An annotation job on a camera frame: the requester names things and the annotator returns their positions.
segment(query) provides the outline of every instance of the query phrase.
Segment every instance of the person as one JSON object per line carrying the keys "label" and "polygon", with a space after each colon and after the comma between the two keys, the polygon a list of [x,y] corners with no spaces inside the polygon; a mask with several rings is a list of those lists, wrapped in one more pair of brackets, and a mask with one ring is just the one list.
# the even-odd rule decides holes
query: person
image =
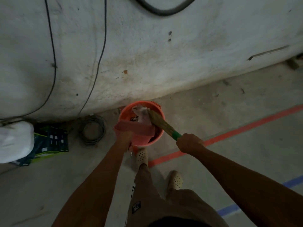
{"label": "person", "polygon": [[[123,153],[132,133],[123,132],[104,159],[74,191],[52,227],[104,226],[114,194]],[[204,147],[193,134],[177,140],[180,151],[197,158],[241,210],[257,226],[302,226],[303,197],[274,180],[245,168]],[[173,171],[166,200],[152,184],[146,150],[137,153],[139,171],[126,221],[137,226],[228,226],[195,192],[180,189],[181,175]]]}

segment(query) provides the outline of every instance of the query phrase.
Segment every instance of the concrete wall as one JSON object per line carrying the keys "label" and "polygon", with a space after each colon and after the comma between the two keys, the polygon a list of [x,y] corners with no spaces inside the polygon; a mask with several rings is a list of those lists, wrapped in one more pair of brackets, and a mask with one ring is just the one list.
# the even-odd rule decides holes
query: concrete wall
{"label": "concrete wall", "polygon": [[[165,9],[183,0],[147,1]],[[93,84],[104,40],[104,0],[48,2],[57,80],[48,103],[32,117],[70,119]],[[157,17],[133,0],[108,0],[105,52],[82,115],[283,61],[303,50],[302,7],[303,0],[196,0],[179,14]],[[0,13],[0,115],[5,117],[39,107],[54,69],[44,0],[0,0]]]}

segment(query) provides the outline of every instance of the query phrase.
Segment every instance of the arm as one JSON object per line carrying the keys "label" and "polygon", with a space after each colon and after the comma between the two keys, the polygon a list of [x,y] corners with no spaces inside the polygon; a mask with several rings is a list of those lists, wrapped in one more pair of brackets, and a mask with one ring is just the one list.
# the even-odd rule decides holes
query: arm
{"label": "arm", "polygon": [[177,140],[184,153],[197,158],[257,226],[301,226],[303,197],[276,181],[245,168],[203,146],[193,134]]}
{"label": "arm", "polygon": [[120,134],[100,164],[70,196],[52,227],[105,225],[123,154],[131,137],[131,132]]}

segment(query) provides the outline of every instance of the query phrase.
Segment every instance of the wire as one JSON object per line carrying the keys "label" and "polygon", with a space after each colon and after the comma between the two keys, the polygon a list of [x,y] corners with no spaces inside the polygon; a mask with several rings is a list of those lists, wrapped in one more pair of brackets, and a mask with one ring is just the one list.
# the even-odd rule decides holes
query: wire
{"label": "wire", "polygon": [[[88,125],[88,124],[90,124],[90,123],[96,123],[98,125],[99,135],[95,139],[89,139],[89,138],[87,138],[86,135],[85,135],[85,132],[83,132],[85,126]],[[95,144],[97,144],[103,138],[105,132],[106,132],[105,121],[100,116],[89,117],[88,119],[86,119],[83,122],[81,122],[81,125],[79,127],[79,137],[80,137],[81,141],[86,146],[94,146]]]}
{"label": "wire", "polygon": [[148,4],[145,0],[136,0],[140,6],[145,8],[147,11],[156,14],[158,16],[171,16],[174,14],[177,14],[187,8],[191,3],[193,3],[195,0],[185,0],[183,3],[178,5],[177,7],[170,9],[170,10],[160,10],[156,9],[155,7]]}
{"label": "wire", "polygon": [[55,55],[55,47],[54,47],[54,40],[53,40],[53,33],[52,33],[52,30],[51,30],[51,20],[50,20],[50,17],[49,17],[49,11],[48,11],[48,4],[47,4],[47,0],[44,0],[45,2],[45,7],[46,7],[46,13],[47,13],[47,20],[48,20],[48,26],[49,26],[49,33],[51,35],[51,46],[52,46],[52,49],[53,49],[53,55],[54,55],[54,69],[55,69],[55,72],[54,72],[54,82],[53,82],[53,85],[51,87],[51,91],[49,92],[46,100],[44,101],[44,103],[39,107],[37,108],[36,110],[30,112],[30,113],[27,113],[27,114],[24,114],[24,115],[20,115],[20,116],[12,116],[12,117],[6,117],[6,118],[1,118],[0,120],[3,120],[3,119],[14,119],[14,118],[19,118],[19,117],[23,117],[23,116],[28,116],[38,110],[40,110],[45,104],[46,102],[48,101],[49,97],[51,96],[51,93],[53,92],[53,89],[54,89],[54,86],[55,86],[55,82],[56,82],[56,55]]}
{"label": "wire", "polygon": [[81,110],[79,111],[78,115],[80,115],[81,111],[85,107],[85,105],[86,105],[87,101],[89,100],[89,97],[91,96],[91,94],[93,92],[93,89],[95,87],[96,80],[97,80],[97,77],[98,77],[100,62],[101,62],[101,59],[102,59],[102,56],[103,56],[103,53],[104,53],[104,49],[105,49],[105,44],[106,44],[106,0],[104,0],[104,44],[103,44],[102,52],[101,52],[101,55],[100,55],[100,58],[99,58],[98,66],[97,66],[96,77],[95,77],[95,81],[94,81],[93,87],[91,89],[91,92],[89,93],[89,96],[87,97],[87,100],[86,100],[85,104],[83,105],[83,107],[81,108]]}

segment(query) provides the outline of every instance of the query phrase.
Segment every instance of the foot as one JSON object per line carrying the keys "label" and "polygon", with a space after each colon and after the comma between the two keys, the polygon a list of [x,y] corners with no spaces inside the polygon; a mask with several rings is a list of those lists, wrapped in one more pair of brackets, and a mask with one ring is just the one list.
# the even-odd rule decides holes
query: foot
{"label": "foot", "polygon": [[138,150],[138,153],[136,155],[136,159],[137,159],[138,168],[140,168],[140,166],[142,164],[146,164],[147,167],[149,166],[149,158],[147,156],[146,148]]}
{"label": "foot", "polygon": [[167,187],[166,192],[168,192],[170,189],[179,190],[181,189],[182,185],[183,185],[183,178],[181,174],[178,171],[173,170],[169,179],[169,185]]}

